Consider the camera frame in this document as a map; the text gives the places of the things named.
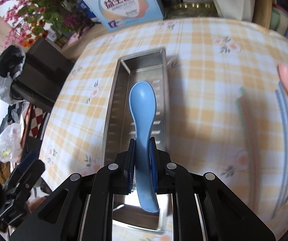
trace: table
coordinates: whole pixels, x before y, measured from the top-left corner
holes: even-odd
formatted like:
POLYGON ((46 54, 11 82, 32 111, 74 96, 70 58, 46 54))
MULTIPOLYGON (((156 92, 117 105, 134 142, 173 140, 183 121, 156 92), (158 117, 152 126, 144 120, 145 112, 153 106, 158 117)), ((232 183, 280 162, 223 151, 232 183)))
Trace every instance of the table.
MULTIPOLYGON (((77 60, 51 113, 40 158, 43 178, 55 189, 71 173, 103 165, 102 138, 117 59, 166 47, 170 94, 170 156, 190 172, 212 171, 246 204, 254 174, 235 100, 243 86, 259 144, 258 202, 254 212, 277 240, 288 229, 288 200, 281 205, 284 144, 275 96, 277 65, 288 66, 288 40, 258 25, 220 18, 150 22, 101 36, 77 60)), ((149 240, 170 240, 147 236, 149 240)), ((114 226, 114 240, 140 232, 114 226)))

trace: blue spoon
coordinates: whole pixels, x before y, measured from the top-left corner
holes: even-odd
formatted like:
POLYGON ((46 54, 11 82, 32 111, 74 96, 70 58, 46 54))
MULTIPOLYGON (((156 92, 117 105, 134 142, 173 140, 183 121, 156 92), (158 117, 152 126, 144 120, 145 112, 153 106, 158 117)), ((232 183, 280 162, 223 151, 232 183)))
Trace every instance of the blue spoon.
POLYGON ((147 212, 159 211, 153 188, 149 141, 156 114, 156 97, 148 82, 136 83, 129 93, 129 108, 135 124, 135 177, 139 203, 147 212))

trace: silver rivet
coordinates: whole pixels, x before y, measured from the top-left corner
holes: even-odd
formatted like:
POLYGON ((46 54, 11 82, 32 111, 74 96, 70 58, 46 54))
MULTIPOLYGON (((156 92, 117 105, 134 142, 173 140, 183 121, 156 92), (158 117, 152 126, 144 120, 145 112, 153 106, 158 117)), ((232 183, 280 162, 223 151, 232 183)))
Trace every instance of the silver rivet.
POLYGON ((215 179, 215 175, 213 173, 206 173, 205 174, 205 178, 208 180, 214 180, 215 179))
POLYGON ((108 165, 109 170, 115 170, 118 169, 118 165, 116 163, 112 163, 108 165))
POLYGON ((79 180, 79 178, 80 178, 79 174, 72 174, 71 177, 70 177, 71 181, 79 180))
POLYGON ((168 163, 166 166, 168 169, 176 169, 177 167, 177 165, 173 162, 168 163))

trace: yellow and white plaid tablecloth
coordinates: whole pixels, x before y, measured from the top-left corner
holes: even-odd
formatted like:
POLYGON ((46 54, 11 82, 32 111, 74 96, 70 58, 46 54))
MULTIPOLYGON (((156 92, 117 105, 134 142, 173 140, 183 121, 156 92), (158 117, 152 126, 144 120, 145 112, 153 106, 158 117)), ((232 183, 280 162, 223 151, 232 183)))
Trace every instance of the yellow and white plaid tablecloth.
MULTIPOLYGON (((288 66, 288 40, 255 24, 219 18, 150 22, 102 36, 87 46, 69 74, 47 125, 40 158, 52 189, 71 173, 103 165, 102 138, 117 59, 165 47, 173 162, 190 172, 217 174, 246 204, 249 155, 235 104, 244 86, 259 141, 261 186, 255 213, 280 238, 288 229, 288 201, 273 211, 281 188, 284 144, 274 91, 277 65, 288 66)), ((171 240, 114 226, 114 240, 171 240)))

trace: plastic trash bag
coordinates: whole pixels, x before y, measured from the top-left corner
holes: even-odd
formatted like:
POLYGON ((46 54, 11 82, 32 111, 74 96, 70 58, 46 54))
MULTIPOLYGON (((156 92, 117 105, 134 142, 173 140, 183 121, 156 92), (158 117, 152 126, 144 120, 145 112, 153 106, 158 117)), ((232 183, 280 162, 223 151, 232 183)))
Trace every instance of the plastic trash bag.
POLYGON ((9 105, 14 105, 23 99, 14 99, 10 86, 23 71, 26 54, 21 47, 10 45, 0 55, 0 99, 9 105))
POLYGON ((10 124, 0 134, 0 161, 6 162, 17 162, 22 148, 20 145, 21 141, 21 125, 18 123, 10 124))

